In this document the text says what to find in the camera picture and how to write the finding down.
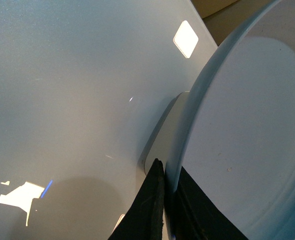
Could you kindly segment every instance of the white plate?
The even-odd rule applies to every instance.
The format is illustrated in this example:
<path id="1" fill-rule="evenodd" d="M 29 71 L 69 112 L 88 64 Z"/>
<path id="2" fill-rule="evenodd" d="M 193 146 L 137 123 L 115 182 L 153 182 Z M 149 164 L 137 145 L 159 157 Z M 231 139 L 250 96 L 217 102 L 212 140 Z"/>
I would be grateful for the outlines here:
<path id="1" fill-rule="evenodd" d="M 274 1 L 205 66 L 166 166 L 179 162 L 250 240 L 295 240 L 295 0 Z"/>
<path id="2" fill-rule="evenodd" d="M 189 59 L 173 42 L 185 20 Z M 216 48 L 189 0 L 0 1 L 0 196 L 18 189 L 0 198 L 0 240 L 107 239 L 155 124 Z M 26 227 L 13 196 L 51 180 Z"/>

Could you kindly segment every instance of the plate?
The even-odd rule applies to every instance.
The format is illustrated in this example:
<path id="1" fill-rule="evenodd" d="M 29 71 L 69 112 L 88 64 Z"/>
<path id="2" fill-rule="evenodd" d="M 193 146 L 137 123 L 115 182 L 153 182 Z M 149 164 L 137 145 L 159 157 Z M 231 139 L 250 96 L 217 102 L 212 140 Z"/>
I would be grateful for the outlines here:
<path id="1" fill-rule="evenodd" d="M 295 240 L 295 1 L 274 1 L 193 85 L 166 165 L 181 165 L 250 240 Z"/>
<path id="2" fill-rule="evenodd" d="M 155 124 L 216 48 L 189 0 L 0 1 L 0 240 L 107 239 Z"/>

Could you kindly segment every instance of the glossy surface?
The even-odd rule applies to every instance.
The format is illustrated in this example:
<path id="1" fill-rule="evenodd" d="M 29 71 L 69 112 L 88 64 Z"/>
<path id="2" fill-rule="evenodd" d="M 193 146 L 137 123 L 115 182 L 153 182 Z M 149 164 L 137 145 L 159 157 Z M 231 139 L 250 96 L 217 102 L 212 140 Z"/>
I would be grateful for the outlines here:
<path id="1" fill-rule="evenodd" d="M 190 59 L 173 43 L 184 20 Z M 190 1 L 0 1 L 0 195 L 52 181 L 28 227 L 0 204 L 0 240 L 107 239 L 155 124 L 215 49 Z"/>
<path id="2" fill-rule="evenodd" d="M 187 102 L 174 146 L 187 172 L 250 240 L 295 240 L 295 0 L 237 29 Z"/>

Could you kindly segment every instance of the white dish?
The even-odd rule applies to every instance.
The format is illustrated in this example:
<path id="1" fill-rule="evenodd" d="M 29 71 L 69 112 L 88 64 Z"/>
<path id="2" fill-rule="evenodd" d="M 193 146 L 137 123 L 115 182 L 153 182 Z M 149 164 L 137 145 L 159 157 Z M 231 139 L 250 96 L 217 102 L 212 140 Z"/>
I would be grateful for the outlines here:
<path id="1" fill-rule="evenodd" d="M 295 0 L 274 1 L 193 85 L 166 165 L 181 164 L 250 240 L 295 240 Z"/>
<path id="2" fill-rule="evenodd" d="M 185 20 L 189 59 L 173 43 Z M 216 48 L 189 0 L 0 1 L 0 240 L 107 239 L 155 124 Z M 25 182 L 52 183 L 28 226 Z"/>

